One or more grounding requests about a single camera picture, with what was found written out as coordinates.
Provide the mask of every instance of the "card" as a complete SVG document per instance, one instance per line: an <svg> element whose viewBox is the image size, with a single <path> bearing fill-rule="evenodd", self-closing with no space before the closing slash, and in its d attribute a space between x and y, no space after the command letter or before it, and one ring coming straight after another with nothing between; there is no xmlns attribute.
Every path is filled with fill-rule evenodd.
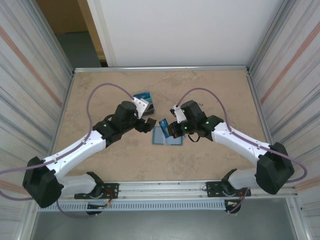
<svg viewBox="0 0 320 240"><path fill-rule="evenodd" d="M169 126L168 122L167 122L167 119L162 119L161 121L159 121L159 125L160 125L160 128L163 132L163 135L164 137L167 139L170 137L169 133L168 133L168 130L167 130L167 127Z"/></svg>
<svg viewBox="0 0 320 240"><path fill-rule="evenodd" d="M165 138L165 135L159 126L155 126L153 128L152 133L152 144L156 145L176 145L176 146L182 146L184 137L178 137L174 138L173 136L170 136L168 138Z"/></svg>

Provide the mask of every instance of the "corrugated metal wall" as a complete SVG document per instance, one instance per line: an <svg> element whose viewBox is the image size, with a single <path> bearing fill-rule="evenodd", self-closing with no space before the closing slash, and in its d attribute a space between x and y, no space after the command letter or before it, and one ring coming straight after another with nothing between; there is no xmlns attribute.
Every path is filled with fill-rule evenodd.
<svg viewBox="0 0 320 240"><path fill-rule="evenodd" d="M40 14L33 1L0 1L0 170L49 153L72 79ZM0 188L21 196L23 176L0 176ZM16 237L24 206L0 197L0 239Z"/></svg>
<svg viewBox="0 0 320 240"><path fill-rule="evenodd" d="M273 35L252 79L275 141L308 169L298 182L302 210L320 237L320 1L296 0ZM302 170L298 167L295 176Z"/></svg>

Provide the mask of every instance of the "blue card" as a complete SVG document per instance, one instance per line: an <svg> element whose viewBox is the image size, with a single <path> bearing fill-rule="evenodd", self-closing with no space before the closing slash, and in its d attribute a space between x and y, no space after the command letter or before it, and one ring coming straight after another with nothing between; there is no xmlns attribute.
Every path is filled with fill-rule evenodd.
<svg viewBox="0 0 320 240"><path fill-rule="evenodd" d="M163 132L163 135L164 137L167 139L170 137L169 133L168 133L168 130L167 130L167 127L169 126L168 122L167 122L167 119L162 119L161 121L159 121L159 125L160 125L160 128Z"/></svg>

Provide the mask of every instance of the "orange stripe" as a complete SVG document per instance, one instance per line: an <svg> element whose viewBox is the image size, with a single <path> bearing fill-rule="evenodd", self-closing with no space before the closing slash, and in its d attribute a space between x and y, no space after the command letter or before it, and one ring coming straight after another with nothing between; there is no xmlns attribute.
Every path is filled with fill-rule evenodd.
<svg viewBox="0 0 320 240"><path fill-rule="evenodd" d="M45 83L37 70L32 66L26 56L19 50L17 45L12 41L10 36L6 33L6 31L0 26L0 36L6 42L6 44L12 49L12 51L18 56L21 62L26 66L26 68L32 73L32 75L39 81L42 87L46 90L46 92L53 98L53 100L58 104L59 107L62 106L62 102L59 98L54 94L54 92L50 89L50 87Z"/></svg>
<svg viewBox="0 0 320 240"><path fill-rule="evenodd" d="M29 195L29 193L22 186L19 186L1 179L0 179L0 188L9 190L12 192L20 193L20 194Z"/></svg>
<svg viewBox="0 0 320 240"><path fill-rule="evenodd" d="M305 182L295 185L294 187L299 192L316 186L320 186L320 176L313 177Z"/></svg>
<svg viewBox="0 0 320 240"><path fill-rule="evenodd" d="M315 39L315 37L320 32L320 21L315 26L315 28L310 32L309 36L304 40L302 45L299 47L298 51L296 51L293 58L290 60L290 62L285 66L285 68L282 70L280 75L276 78L274 83L271 85L271 87L268 89L268 91L265 93L263 98L261 98L261 104L264 104L267 97L270 95L270 93L275 89L275 87L279 84L279 82L284 78L284 76L287 74L289 69L292 67L292 65L296 62L296 60L301 56L301 54L307 49L307 47L310 45L310 43Z"/></svg>
<svg viewBox="0 0 320 240"><path fill-rule="evenodd" d="M319 205L319 204L320 204L320 201L314 201L314 202L304 203L303 206L307 206L308 208L311 208L313 207L313 205Z"/></svg>

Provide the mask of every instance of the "gray floor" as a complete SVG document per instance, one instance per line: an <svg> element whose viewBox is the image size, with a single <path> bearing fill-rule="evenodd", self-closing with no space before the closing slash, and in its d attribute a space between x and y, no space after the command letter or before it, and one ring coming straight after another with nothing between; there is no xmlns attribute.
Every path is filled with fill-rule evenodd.
<svg viewBox="0 0 320 240"><path fill-rule="evenodd" d="M55 35L73 68L101 68L89 32Z"/></svg>
<svg viewBox="0 0 320 240"><path fill-rule="evenodd" d="M295 240L285 199L246 199L240 212L103 212L71 219L60 212L38 214L32 240Z"/></svg>

